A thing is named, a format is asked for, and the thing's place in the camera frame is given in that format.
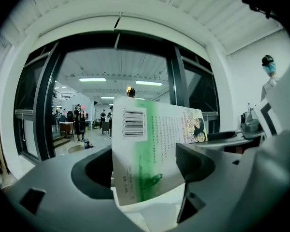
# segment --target ceiling light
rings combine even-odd
[[[104,77],[96,77],[96,78],[80,78],[81,82],[105,82],[106,79]]]
[[[153,86],[161,86],[162,85],[162,83],[147,82],[147,81],[136,81],[136,84],[153,85]]]

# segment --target book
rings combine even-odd
[[[119,204],[143,202],[183,184],[176,143],[203,141],[201,110],[115,96],[112,156]]]

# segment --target white ceiling panel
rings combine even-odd
[[[8,23],[4,24],[4,28],[1,33],[9,39],[12,43],[17,43],[20,39],[24,39],[26,32],[30,27],[36,25],[38,21],[52,10],[62,8],[68,3],[73,3],[77,0],[22,0],[9,15]],[[165,6],[176,8],[179,13],[185,13],[196,22],[196,28],[200,24],[204,25],[213,36],[222,43],[225,48],[225,52],[230,54],[234,49],[239,49],[247,44],[250,44],[251,38],[259,39],[270,33],[280,30],[282,26],[273,21],[265,18],[264,15],[258,16],[258,13],[249,9],[249,6],[243,4],[241,0],[153,0],[151,3],[149,0],[139,0],[140,4],[147,4],[148,6],[156,6],[157,13]],[[115,7],[110,6],[110,13],[120,13]],[[110,54],[110,61],[114,60],[118,56]],[[135,56],[136,63],[139,62],[141,55]],[[95,61],[99,63],[99,57],[95,56]],[[91,68],[84,64],[84,68],[88,73],[91,73]],[[104,63],[106,73],[112,74],[124,74],[124,68],[122,66],[118,69],[118,65],[113,66],[110,63]]]
[[[125,95],[128,86],[136,97],[148,100],[168,90],[166,59],[134,51],[90,49],[68,53],[60,69],[57,87],[68,86],[91,99]],[[80,82],[81,77],[105,77],[106,82]],[[162,86],[137,85],[136,81],[162,82]]]
[[[73,88],[71,88],[67,84],[60,83],[59,81],[56,81],[55,83],[55,91],[59,92],[60,94],[70,94],[70,93],[76,93],[77,91]]]

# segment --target cartoon illustration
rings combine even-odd
[[[188,113],[186,129],[189,135],[189,141],[193,142],[205,142],[206,131],[204,126],[204,120],[202,118],[196,118],[197,115],[192,112]]]
[[[144,184],[142,185],[142,190],[154,186],[160,181],[161,178],[162,174],[156,174],[155,176],[148,178],[147,180],[144,181]]]

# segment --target barcode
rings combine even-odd
[[[139,137],[144,134],[143,112],[125,111],[124,137]]]

